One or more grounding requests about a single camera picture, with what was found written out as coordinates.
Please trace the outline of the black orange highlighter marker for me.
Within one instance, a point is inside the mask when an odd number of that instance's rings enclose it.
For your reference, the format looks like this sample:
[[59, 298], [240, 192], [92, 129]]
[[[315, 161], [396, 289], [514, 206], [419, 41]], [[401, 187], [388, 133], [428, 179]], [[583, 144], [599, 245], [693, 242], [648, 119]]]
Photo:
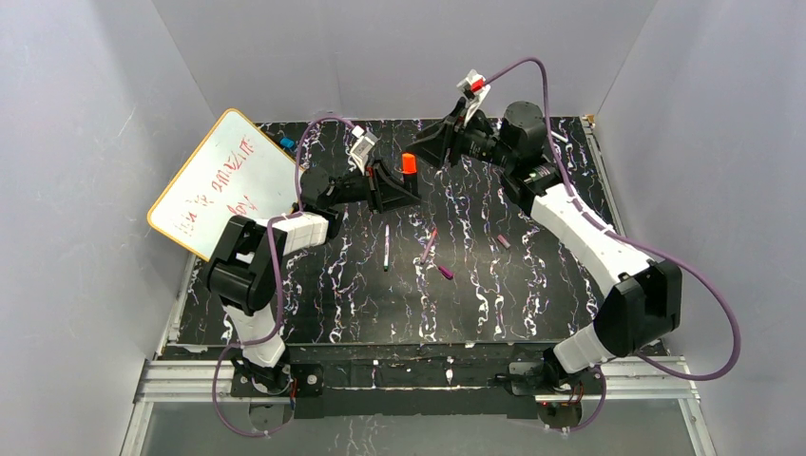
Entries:
[[410, 194], [419, 197], [418, 192], [418, 174], [416, 172], [403, 174], [404, 188]]

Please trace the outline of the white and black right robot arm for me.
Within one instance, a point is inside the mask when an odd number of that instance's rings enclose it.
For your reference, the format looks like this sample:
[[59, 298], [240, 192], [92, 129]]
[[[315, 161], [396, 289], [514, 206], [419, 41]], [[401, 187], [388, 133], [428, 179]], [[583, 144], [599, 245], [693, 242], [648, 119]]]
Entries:
[[544, 350], [540, 360], [514, 363], [496, 376], [514, 395], [574, 386], [582, 373], [639, 351], [676, 330], [681, 320], [680, 267], [615, 239], [566, 184], [551, 138], [550, 123], [536, 104], [510, 104], [495, 127], [482, 111], [459, 100], [406, 148], [434, 167], [456, 165], [464, 157], [498, 167], [509, 201], [557, 237], [604, 295], [591, 323]]

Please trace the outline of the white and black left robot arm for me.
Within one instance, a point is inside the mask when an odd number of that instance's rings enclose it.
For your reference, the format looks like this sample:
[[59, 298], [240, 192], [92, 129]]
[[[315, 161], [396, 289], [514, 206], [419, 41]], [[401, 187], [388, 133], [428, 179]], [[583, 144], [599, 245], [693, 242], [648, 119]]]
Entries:
[[421, 201], [417, 158], [411, 153], [403, 154], [399, 177], [374, 160], [339, 178], [317, 168], [306, 170], [299, 186], [301, 202], [289, 215], [266, 221], [230, 218], [202, 272], [204, 285], [220, 299], [238, 337], [232, 345], [240, 351], [231, 359], [235, 372], [270, 395], [286, 393], [293, 382], [282, 360], [285, 343], [279, 333], [282, 259], [334, 239], [344, 204], [364, 202], [383, 213]]

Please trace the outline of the orange marker cap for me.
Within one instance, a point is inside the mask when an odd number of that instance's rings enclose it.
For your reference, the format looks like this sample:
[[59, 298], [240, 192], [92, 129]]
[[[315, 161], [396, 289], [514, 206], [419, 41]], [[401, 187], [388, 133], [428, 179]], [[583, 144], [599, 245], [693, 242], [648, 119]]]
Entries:
[[403, 153], [401, 155], [401, 172], [404, 175], [413, 175], [417, 173], [417, 157], [411, 153]]

